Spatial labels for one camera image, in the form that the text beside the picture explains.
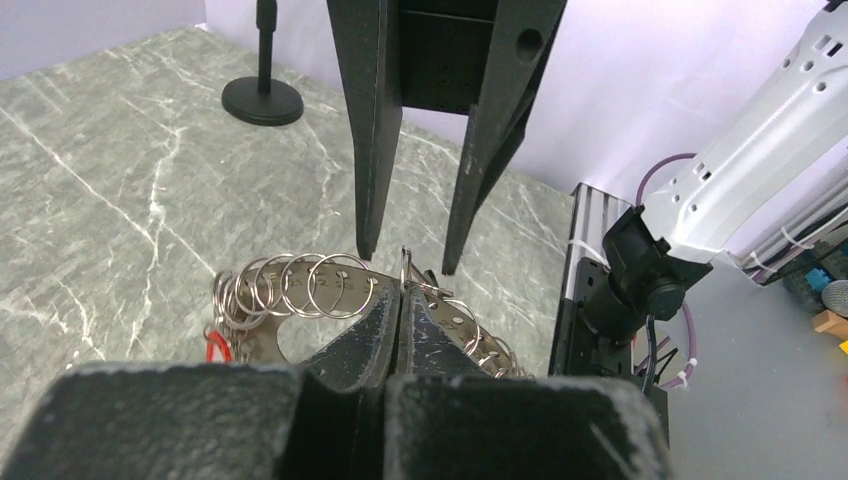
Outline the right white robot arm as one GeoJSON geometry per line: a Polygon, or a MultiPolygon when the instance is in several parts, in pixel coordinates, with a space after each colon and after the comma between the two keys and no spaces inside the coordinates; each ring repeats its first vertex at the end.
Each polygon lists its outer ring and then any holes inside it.
{"type": "MultiPolygon", "coordinates": [[[[468,118],[442,271],[453,274],[472,222],[521,145],[560,27],[562,1],[331,1],[352,130],[356,245],[381,232],[405,108],[468,118]]],[[[671,184],[605,234],[610,271],[585,311],[627,342],[667,320],[732,235],[847,134],[847,5],[826,3],[725,131],[671,184]]]]}

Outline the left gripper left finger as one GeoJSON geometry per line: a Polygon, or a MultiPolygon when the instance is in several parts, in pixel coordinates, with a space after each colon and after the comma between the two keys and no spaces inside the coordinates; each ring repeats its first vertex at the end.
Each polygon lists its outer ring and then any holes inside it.
{"type": "Polygon", "coordinates": [[[384,384],[401,307],[389,283],[360,326],[368,361],[342,387],[311,359],[89,363],[42,395],[5,479],[380,479],[384,384]]]}

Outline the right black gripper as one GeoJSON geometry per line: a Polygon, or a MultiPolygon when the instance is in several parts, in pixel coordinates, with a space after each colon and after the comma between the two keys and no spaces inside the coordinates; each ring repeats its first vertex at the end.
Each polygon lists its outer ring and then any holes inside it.
{"type": "Polygon", "coordinates": [[[445,275],[456,273],[476,212],[524,139],[566,5],[327,3],[354,147],[356,247],[362,259],[372,259],[381,232],[402,103],[451,114],[469,110],[441,267],[445,275]]]}

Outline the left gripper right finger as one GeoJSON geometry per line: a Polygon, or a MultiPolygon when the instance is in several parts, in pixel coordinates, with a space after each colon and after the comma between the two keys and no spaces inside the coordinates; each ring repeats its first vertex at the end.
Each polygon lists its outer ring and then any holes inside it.
{"type": "Polygon", "coordinates": [[[400,362],[384,397],[387,479],[672,479],[648,399],[626,380],[438,375],[400,362]]]}

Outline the metal disc with keyrings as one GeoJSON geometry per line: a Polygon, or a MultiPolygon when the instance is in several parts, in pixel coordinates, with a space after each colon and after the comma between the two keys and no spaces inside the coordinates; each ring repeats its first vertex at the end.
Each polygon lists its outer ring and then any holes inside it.
{"type": "Polygon", "coordinates": [[[213,320],[203,336],[219,331],[229,342],[232,362],[283,363],[278,331],[284,321],[359,321],[393,283],[419,288],[435,324],[485,374],[528,375],[509,344],[483,328],[473,310],[440,287],[432,272],[419,270],[409,249],[402,251],[398,279],[347,253],[281,253],[254,259],[237,271],[219,272],[212,286],[213,320]]]}

